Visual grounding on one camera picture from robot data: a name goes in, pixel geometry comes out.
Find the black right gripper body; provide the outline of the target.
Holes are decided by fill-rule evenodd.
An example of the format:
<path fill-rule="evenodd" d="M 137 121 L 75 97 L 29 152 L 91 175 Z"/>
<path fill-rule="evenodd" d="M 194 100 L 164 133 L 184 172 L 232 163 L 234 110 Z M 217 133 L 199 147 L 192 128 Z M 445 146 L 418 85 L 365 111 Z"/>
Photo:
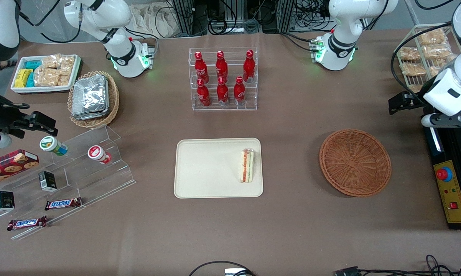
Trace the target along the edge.
<path fill-rule="evenodd" d="M 16 108 L 0 108 L 0 133 L 24 138 L 25 130 L 33 130 L 27 114 Z"/>

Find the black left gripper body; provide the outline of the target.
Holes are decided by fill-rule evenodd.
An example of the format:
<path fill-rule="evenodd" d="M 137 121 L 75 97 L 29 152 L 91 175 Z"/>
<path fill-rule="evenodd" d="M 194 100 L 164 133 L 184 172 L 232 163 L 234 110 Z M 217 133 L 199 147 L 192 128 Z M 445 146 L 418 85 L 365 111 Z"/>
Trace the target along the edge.
<path fill-rule="evenodd" d="M 403 108 L 407 110 L 426 108 L 429 107 L 429 103 L 422 100 L 418 93 L 402 92 L 403 95 Z"/>

